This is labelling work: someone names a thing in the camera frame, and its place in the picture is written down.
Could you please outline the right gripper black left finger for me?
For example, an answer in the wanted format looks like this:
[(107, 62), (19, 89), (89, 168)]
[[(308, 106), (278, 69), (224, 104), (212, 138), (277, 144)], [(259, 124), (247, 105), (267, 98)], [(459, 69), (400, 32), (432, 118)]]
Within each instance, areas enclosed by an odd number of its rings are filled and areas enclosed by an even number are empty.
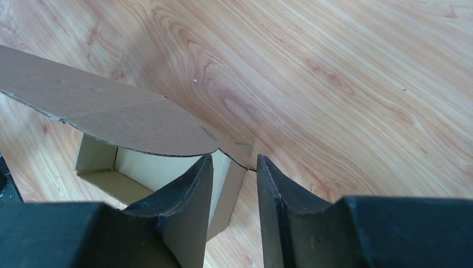
[(101, 202), (1, 203), (2, 267), (202, 267), (213, 160), (151, 195)]

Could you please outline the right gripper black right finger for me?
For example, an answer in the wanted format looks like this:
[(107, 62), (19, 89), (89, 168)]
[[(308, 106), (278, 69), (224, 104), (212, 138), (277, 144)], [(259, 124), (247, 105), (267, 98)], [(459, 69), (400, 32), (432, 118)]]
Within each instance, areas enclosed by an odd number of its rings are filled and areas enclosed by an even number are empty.
[(471, 267), (472, 200), (345, 196), (329, 203), (257, 159), (265, 267)]

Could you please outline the brown cardboard paper box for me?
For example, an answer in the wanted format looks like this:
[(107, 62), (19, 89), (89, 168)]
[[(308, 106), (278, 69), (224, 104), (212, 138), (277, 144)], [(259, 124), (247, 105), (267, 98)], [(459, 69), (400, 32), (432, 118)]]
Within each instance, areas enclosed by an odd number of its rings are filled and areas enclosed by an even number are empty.
[(1, 47), (2, 94), (82, 134), (74, 170), (130, 205), (213, 158), (207, 238), (229, 225), (251, 144), (223, 134), (164, 95), (10, 47)]

